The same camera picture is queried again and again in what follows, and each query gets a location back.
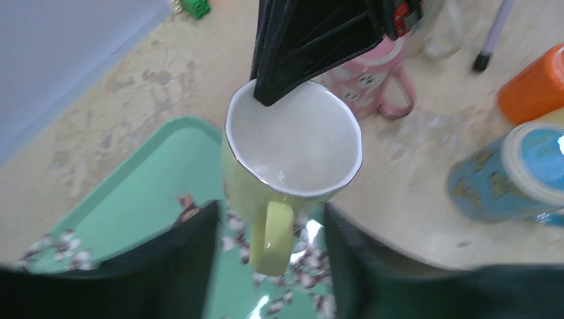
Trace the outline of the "light green mug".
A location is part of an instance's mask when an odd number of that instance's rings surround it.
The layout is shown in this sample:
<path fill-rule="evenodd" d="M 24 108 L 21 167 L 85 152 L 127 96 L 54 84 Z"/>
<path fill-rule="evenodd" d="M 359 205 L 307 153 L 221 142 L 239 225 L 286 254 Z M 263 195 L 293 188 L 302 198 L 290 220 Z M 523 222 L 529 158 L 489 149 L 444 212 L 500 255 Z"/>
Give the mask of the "light green mug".
<path fill-rule="evenodd" d="M 307 81 L 271 106 L 251 80 L 231 97 L 221 164 L 229 207 L 251 229 L 249 263 L 281 276 L 294 224 L 346 187 L 362 164 L 362 132 L 351 109 Z"/>

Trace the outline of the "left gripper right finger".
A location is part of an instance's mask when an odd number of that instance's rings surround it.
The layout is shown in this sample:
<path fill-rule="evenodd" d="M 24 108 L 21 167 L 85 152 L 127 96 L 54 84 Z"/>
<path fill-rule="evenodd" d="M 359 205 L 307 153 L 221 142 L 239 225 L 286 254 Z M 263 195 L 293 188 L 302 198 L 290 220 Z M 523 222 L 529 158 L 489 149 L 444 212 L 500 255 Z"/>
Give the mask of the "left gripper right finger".
<path fill-rule="evenodd" d="M 330 203 L 323 224 L 338 318 L 562 318 L 562 265 L 444 270 L 369 237 Z"/>

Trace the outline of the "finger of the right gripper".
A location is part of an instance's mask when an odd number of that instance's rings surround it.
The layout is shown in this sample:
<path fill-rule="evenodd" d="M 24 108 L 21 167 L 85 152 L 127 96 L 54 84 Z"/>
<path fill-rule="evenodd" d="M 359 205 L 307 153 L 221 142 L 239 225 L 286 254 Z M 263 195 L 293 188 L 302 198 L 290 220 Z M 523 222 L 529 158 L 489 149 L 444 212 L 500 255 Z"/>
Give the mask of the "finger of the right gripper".
<path fill-rule="evenodd" d="M 382 39 L 380 1 L 260 1 L 253 96 L 272 106 L 300 84 Z"/>

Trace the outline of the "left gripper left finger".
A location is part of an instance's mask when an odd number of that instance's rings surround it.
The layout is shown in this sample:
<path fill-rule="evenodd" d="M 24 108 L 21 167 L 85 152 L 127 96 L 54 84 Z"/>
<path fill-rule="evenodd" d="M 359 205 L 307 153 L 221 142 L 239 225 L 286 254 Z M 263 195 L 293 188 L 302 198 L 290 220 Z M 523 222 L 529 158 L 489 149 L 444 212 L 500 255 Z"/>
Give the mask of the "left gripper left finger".
<path fill-rule="evenodd" d="M 93 270 L 1 269 L 2 318 L 202 318 L 221 206 Z"/>

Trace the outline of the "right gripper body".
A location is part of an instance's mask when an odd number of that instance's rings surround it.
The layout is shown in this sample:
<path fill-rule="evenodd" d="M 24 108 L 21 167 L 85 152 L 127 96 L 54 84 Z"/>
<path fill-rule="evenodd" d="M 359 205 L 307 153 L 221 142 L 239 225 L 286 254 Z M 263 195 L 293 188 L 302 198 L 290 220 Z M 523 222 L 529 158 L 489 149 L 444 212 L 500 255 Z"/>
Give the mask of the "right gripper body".
<path fill-rule="evenodd" d="M 403 37 L 413 29 L 423 17 L 420 0 L 382 0 L 381 24 L 384 34 L 391 40 Z"/>

